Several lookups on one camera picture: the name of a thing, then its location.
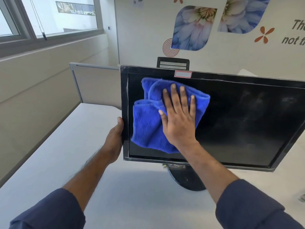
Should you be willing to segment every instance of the sticker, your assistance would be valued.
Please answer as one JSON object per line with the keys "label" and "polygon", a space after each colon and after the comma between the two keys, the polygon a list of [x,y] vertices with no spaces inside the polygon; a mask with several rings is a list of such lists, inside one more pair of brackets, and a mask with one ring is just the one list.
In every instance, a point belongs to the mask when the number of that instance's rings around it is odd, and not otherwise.
{"label": "sticker", "polygon": [[134,7],[143,9],[143,0],[134,0]]}
{"label": "sticker", "polygon": [[192,72],[191,71],[175,71],[175,77],[190,79],[192,77]]}

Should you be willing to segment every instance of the hand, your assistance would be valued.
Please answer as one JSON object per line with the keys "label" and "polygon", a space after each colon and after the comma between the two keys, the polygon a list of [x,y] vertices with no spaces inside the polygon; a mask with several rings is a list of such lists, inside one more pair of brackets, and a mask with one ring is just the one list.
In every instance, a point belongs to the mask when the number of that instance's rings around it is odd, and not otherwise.
{"label": "hand", "polygon": [[121,117],[117,118],[117,125],[114,126],[106,137],[106,141],[101,148],[101,152],[105,153],[109,159],[109,164],[115,162],[119,157],[122,149],[122,131],[124,122]]}
{"label": "hand", "polygon": [[163,90],[163,99],[168,117],[162,110],[159,110],[159,113],[166,138],[181,152],[188,146],[198,144],[195,138],[196,100],[195,96],[191,96],[189,110],[185,87],[180,87],[181,100],[178,96],[176,85],[172,84],[170,89],[173,104],[170,101],[167,90]]}

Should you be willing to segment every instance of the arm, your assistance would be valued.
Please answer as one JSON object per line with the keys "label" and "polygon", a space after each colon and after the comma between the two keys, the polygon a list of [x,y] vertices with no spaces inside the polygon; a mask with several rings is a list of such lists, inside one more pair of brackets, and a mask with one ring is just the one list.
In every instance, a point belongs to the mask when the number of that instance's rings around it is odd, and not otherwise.
{"label": "arm", "polygon": [[122,148],[123,120],[112,128],[103,147],[63,188],[57,189],[10,222],[10,229],[81,229],[85,210],[107,166]]}
{"label": "arm", "polygon": [[217,204],[216,218],[223,228],[303,228],[276,200],[240,180],[200,146],[195,139],[194,96],[189,108],[185,88],[180,88],[179,98],[175,85],[172,85],[172,101],[166,89],[163,99],[168,115],[159,111],[163,132],[206,186]]}
{"label": "arm", "polygon": [[225,188],[238,177],[209,155],[195,138],[195,96],[191,96],[190,109],[185,88],[181,87],[181,102],[176,86],[171,87],[172,102],[166,89],[163,90],[164,103],[168,118],[159,111],[163,123],[163,132],[192,168],[196,171],[215,203]]}

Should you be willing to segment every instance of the sleeve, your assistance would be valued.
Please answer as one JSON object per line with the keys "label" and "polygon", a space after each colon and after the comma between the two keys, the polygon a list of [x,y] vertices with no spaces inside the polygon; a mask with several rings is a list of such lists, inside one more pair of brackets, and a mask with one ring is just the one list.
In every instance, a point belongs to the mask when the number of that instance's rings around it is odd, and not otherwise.
{"label": "sleeve", "polygon": [[10,229],[82,229],[85,215],[75,196],[57,189],[10,222]]}
{"label": "sleeve", "polygon": [[222,193],[216,218],[224,229],[303,228],[285,208],[245,180],[236,180]]}

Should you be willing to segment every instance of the black monitor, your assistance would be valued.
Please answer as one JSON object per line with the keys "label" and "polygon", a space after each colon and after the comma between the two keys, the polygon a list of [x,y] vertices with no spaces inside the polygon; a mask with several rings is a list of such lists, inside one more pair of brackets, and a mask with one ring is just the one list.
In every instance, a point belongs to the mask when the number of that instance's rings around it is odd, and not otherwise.
{"label": "black monitor", "polygon": [[131,142],[133,105],[144,98],[145,77],[174,80],[211,96],[196,139],[228,168],[273,171],[304,130],[305,82],[121,66],[124,160],[188,165],[180,154],[141,148]]}

